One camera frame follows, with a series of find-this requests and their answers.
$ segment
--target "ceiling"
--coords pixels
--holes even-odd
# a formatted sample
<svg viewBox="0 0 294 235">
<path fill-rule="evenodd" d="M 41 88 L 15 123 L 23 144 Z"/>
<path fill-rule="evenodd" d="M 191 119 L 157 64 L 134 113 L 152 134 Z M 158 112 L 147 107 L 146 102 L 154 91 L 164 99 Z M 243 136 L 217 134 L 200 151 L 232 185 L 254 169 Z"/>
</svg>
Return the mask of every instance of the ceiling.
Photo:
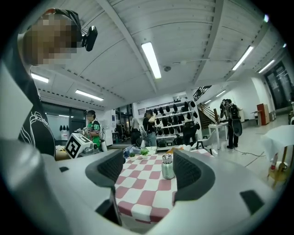
<svg viewBox="0 0 294 235">
<path fill-rule="evenodd" d="M 74 107 L 109 110 L 187 88 L 221 89 L 243 70 L 260 69 L 284 44 L 264 14 L 244 0 L 60 0 L 48 6 L 76 11 L 82 27 L 98 30 L 91 52 L 78 49 L 65 66 L 32 69 L 49 78 L 47 84 L 36 81 L 43 100 Z M 161 79 L 141 49 L 148 41 Z M 232 72 L 250 45 L 254 50 Z M 76 89 L 104 100 L 92 101 Z"/>
</svg>

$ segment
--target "gray floor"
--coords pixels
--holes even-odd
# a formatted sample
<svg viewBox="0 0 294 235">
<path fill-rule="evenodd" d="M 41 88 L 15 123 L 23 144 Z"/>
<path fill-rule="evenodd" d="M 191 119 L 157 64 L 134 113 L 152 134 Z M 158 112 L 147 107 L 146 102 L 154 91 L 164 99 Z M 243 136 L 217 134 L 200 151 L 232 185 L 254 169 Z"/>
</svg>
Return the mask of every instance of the gray floor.
<svg viewBox="0 0 294 235">
<path fill-rule="evenodd" d="M 288 125 L 287 115 L 277 116 L 276 120 L 270 122 L 266 126 L 247 127 L 243 129 L 243 133 L 239 137 L 238 148 L 236 148 L 236 150 L 241 152 L 253 153 L 257 156 L 251 154 L 244 155 L 236 150 L 227 149 L 227 141 L 225 141 L 224 131 L 220 133 L 221 148 L 217 150 L 217 144 L 214 144 L 212 148 L 213 155 L 220 159 L 236 162 L 246 167 L 254 174 L 256 174 L 260 179 L 262 179 L 265 183 L 267 183 L 268 185 L 272 185 L 273 180 L 269 179 L 267 181 L 266 178 L 270 162 L 267 160 L 266 156 L 264 156 L 264 149 L 260 143 L 260 137 L 263 134 L 267 133 L 270 129 L 281 125 Z M 281 186 L 282 184 L 277 184 L 277 189 L 281 188 Z"/>
</svg>

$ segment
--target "salt shaker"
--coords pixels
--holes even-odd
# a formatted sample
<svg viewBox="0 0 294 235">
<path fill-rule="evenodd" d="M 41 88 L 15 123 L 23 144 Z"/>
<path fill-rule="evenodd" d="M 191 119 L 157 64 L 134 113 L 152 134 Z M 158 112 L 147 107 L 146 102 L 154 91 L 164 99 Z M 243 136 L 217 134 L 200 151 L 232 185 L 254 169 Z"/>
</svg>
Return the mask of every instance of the salt shaker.
<svg viewBox="0 0 294 235">
<path fill-rule="evenodd" d="M 174 178 L 175 173 L 173 170 L 173 163 L 172 163 L 171 154 L 164 154 L 162 156 L 161 172 L 162 172 L 162 176 L 165 179 Z"/>
</svg>

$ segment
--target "checkered tablecloth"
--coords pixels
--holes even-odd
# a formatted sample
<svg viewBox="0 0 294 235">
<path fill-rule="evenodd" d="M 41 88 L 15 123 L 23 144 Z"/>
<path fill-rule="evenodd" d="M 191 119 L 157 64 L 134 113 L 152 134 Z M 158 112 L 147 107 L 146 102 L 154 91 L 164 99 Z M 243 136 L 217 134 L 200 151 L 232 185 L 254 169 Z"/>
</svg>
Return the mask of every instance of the checkered tablecloth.
<svg viewBox="0 0 294 235">
<path fill-rule="evenodd" d="M 211 156 L 204 149 L 196 152 Z M 173 207 L 177 191 L 176 178 L 164 179 L 161 174 L 163 154 L 148 155 L 146 160 L 128 160 L 115 184 L 116 203 L 122 216 L 155 224 Z"/>
</svg>

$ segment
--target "fluorescent light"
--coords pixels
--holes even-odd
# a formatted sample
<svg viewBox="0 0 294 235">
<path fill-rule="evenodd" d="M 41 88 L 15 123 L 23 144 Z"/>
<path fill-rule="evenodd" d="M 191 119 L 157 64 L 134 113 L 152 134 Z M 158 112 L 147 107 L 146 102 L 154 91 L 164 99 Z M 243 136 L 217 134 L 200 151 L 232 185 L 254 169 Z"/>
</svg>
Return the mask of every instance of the fluorescent light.
<svg viewBox="0 0 294 235">
<path fill-rule="evenodd" d="M 273 62 L 275 62 L 275 60 L 272 60 L 271 62 L 269 62 L 263 69 L 261 69 L 258 73 L 262 73 L 263 71 L 266 70 L 267 67 L 269 67 Z"/>
<path fill-rule="evenodd" d="M 266 22 L 266 23 L 268 23 L 268 20 L 269 20 L 269 19 L 270 19 L 270 18 L 268 17 L 268 15 L 265 15 L 263 21 Z"/>
<path fill-rule="evenodd" d="M 237 64 L 234 66 L 233 71 L 235 71 L 242 63 L 243 61 L 249 56 L 250 52 L 253 50 L 253 47 L 250 46 L 244 53 L 244 55 L 241 57 L 241 59 L 237 62 Z"/>
<path fill-rule="evenodd" d="M 90 95 L 90 94 L 85 93 L 85 92 L 83 92 L 81 90 L 76 90 L 75 93 L 78 93 L 80 95 L 84 95 L 84 96 L 90 97 L 90 98 L 95 99 L 95 100 L 99 100 L 99 101 L 102 101 L 103 100 L 102 98 L 99 98 L 99 97 L 94 96 L 94 95 Z"/>
<path fill-rule="evenodd" d="M 220 92 L 216 97 L 220 96 L 222 93 L 226 92 L 226 90 Z"/>
<path fill-rule="evenodd" d="M 39 75 L 37 75 L 35 73 L 31 73 L 31 76 L 32 76 L 33 79 L 36 79 L 36 80 L 39 80 L 39 81 L 42 81 L 42 82 L 45 82 L 45 83 L 49 82 L 49 79 L 44 78 L 42 76 L 39 76 Z"/>
<path fill-rule="evenodd" d="M 146 58 L 148 59 L 149 65 L 155 78 L 161 78 L 159 66 L 151 42 L 144 43 L 141 46 L 146 55 Z"/>
</svg>

